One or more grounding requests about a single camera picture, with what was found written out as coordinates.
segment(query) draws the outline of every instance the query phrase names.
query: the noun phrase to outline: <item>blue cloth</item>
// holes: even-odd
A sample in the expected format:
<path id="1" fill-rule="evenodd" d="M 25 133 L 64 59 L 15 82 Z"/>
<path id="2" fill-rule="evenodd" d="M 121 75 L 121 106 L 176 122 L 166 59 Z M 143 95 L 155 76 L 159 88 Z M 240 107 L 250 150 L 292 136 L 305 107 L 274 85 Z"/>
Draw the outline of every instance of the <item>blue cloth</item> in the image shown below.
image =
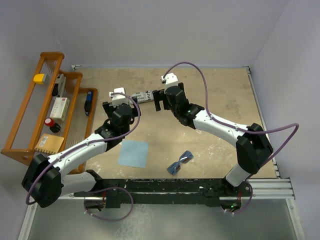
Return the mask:
<path id="1" fill-rule="evenodd" d="M 148 143 L 144 141 L 123 140 L 118 164 L 128 167 L 145 168 Z"/>

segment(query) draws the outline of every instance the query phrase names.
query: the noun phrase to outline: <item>speckled floor surface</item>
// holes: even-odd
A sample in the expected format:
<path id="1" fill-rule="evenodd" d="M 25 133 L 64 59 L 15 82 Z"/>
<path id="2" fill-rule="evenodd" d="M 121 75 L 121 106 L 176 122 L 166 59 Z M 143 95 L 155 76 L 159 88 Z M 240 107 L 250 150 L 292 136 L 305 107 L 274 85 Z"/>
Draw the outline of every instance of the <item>speckled floor surface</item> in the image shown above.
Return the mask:
<path id="1" fill-rule="evenodd" d="M 98 102 L 92 131 L 107 119 L 102 102 L 110 101 L 109 92 L 124 87 L 127 94 L 162 89 L 161 68 L 81 68 L 82 87 L 98 89 Z M 172 71 L 184 83 L 190 103 L 205 105 L 204 84 L 199 73 L 192 68 Z M 239 124 L 261 125 L 258 108 L 244 68 L 204 68 L 207 80 L 210 111 Z M 181 125 L 170 111 L 155 111 L 153 102 L 140 104 L 142 112 L 138 128 L 127 140 L 148 142 L 145 168 L 118 165 L 121 145 L 98 155 L 86 163 L 103 178 L 223 178 L 237 162 L 236 149 L 226 141 L 207 132 Z M 167 167 L 189 150 L 194 159 L 182 165 L 175 176 Z M 272 162 L 266 164 L 256 178 L 275 178 Z"/>

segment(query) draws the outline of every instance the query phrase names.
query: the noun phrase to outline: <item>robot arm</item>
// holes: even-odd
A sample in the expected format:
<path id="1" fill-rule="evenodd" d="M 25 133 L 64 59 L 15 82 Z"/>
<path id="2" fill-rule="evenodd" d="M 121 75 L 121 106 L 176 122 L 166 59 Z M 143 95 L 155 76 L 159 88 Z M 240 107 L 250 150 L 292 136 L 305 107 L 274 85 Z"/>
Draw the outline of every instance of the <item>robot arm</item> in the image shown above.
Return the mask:
<path id="1" fill-rule="evenodd" d="M 114 92 L 124 94 L 125 90 L 116 88 Z M 40 173 L 58 159 L 36 183 L 31 194 L 42 208 L 51 205 L 61 195 L 88 192 L 93 189 L 97 181 L 91 173 L 67 174 L 90 158 L 107 152 L 119 144 L 125 137 L 112 138 L 127 133 L 135 117 L 138 116 L 137 108 L 131 108 L 126 97 L 122 95 L 115 95 L 111 103 L 104 102 L 102 106 L 108 119 L 88 138 L 57 154 L 48 157 L 39 154 L 32 159 L 22 181 L 22 186 L 27 191 Z"/>
<path id="2" fill-rule="evenodd" d="M 250 175 L 256 174 L 272 154 L 273 148 L 265 134 L 248 134 L 236 129 L 221 125 L 212 120 L 204 107 L 189 103 L 186 98 L 183 83 L 178 83 L 178 78 L 173 73 L 162 77 L 164 89 L 153 91 L 156 111 L 160 111 L 160 101 L 165 110 L 171 110 L 179 122 L 193 129 L 211 133 L 236 148 L 237 164 L 225 176 L 232 187 L 238 187 Z M 256 123 L 246 126 L 234 123 L 216 116 L 216 119 L 234 125 L 238 128 L 248 129 L 252 132 L 263 131 Z"/>

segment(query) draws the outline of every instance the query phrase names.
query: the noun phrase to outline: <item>orange wooden shelf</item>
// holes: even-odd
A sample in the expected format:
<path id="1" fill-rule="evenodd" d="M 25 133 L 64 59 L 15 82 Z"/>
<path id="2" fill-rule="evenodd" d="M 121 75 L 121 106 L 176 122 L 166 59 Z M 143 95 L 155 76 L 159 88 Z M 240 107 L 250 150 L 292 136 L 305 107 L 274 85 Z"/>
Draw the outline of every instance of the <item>orange wooden shelf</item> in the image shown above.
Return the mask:
<path id="1" fill-rule="evenodd" d="M 50 106 L 52 106 L 53 97 L 52 97 L 52 91 L 55 86 L 56 78 L 58 77 L 58 74 L 64 74 L 66 77 L 65 82 L 65 88 L 64 92 L 68 96 L 70 100 L 70 104 L 68 107 L 68 114 L 66 117 L 66 120 L 63 122 L 63 126 L 61 126 L 61 131 L 59 133 L 51 133 L 52 135 L 57 135 L 64 137 L 64 141 L 59 149 L 59 152 L 63 151 L 66 147 L 66 142 L 68 140 L 68 134 L 70 132 L 70 127 L 73 119 L 73 115 L 75 112 L 75 106 L 78 95 L 84 95 L 88 91 L 93 91 L 93 99 L 91 104 L 91 110 L 89 113 L 89 117 L 87 117 L 87 123 L 85 127 L 85 133 L 83 136 L 81 136 L 82 139 L 78 139 L 78 142 L 81 140 L 87 138 L 91 134 L 91 128 L 93 123 L 93 117 L 95 108 L 97 105 L 97 96 L 98 91 L 95 88 L 81 88 L 80 83 L 82 80 L 82 73 L 80 72 L 65 72 L 60 70 L 61 63 L 64 59 L 64 54 L 61 52 L 42 52 L 40 54 L 39 62 L 35 68 L 33 77 L 29 83 L 29 86 L 27 88 L 26 94 L 23 98 L 22 104 L 20 106 L 20 109 L 16 115 L 15 121 L 13 123 L 12 129 L 10 131 L 10 134 L 7 138 L 7 141 L 5 143 L 4 148 L 1 150 L 1 153 L 3 155 L 6 155 L 7 157 L 14 159 L 20 163 L 23 163 L 25 165 L 29 165 L 34 154 L 35 154 L 35 146 L 39 141 L 39 138 L 41 137 L 41 133 L 46 131 L 44 129 L 44 121 L 49 116 L 49 110 Z M 25 113 L 28 108 L 28 104 L 30 103 L 31 98 L 33 97 L 33 92 L 35 90 L 35 87 L 37 84 L 34 83 L 33 78 L 36 74 L 41 73 L 43 67 L 45 67 L 48 72 L 51 75 L 50 82 L 48 84 L 46 93 L 44 98 L 41 100 L 43 103 L 39 109 L 39 114 L 36 117 L 36 119 L 25 119 Z M 35 121 L 35 127 L 30 134 L 30 139 L 28 140 L 28 145 L 26 148 L 16 148 L 14 147 L 14 142 L 17 136 L 18 131 L 21 128 L 22 121 L 29 121 L 33 122 Z M 71 173 L 82 173 L 84 171 L 84 164 L 80 165 L 77 169 L 74 169 Z"/>

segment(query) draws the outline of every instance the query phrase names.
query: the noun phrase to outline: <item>yellow sponge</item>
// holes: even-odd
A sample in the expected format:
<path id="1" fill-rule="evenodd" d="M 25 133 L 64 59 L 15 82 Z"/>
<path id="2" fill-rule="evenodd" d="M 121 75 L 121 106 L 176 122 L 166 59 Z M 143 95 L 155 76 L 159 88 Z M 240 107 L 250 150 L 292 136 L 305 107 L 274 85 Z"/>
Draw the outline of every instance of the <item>yellow sponge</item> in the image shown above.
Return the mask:
<path id="1" fill-rule="evenodd" d="M 36 84 L 44 84 L 49 81 L 49 76 L 45 73 L 36 74 L 33 78 Z"/>

